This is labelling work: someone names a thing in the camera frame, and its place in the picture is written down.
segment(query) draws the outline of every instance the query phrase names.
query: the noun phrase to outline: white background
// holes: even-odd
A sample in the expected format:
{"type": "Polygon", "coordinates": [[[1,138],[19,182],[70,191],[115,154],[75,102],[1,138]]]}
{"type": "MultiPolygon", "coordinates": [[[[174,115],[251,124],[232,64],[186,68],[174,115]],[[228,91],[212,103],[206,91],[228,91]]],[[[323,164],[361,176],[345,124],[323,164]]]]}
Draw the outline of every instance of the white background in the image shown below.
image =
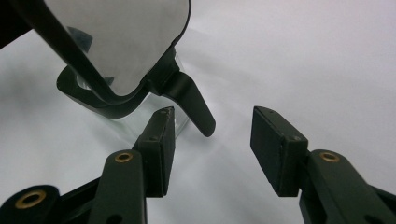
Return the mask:
{"type": "MultiPolygon", "coordinates": [[[[277,198],[251,152],[254,105],[396,193],[395,39],[391,0],[193,1],[177,51],[217,129],[205,138],[188,123],[148,223],[303,223],[298,199],[277,198]]],[[[1,203],[32,185],[64,194],[131,147],[56,90],[63,68],[34,32],[0,51],[1,203]]]]}

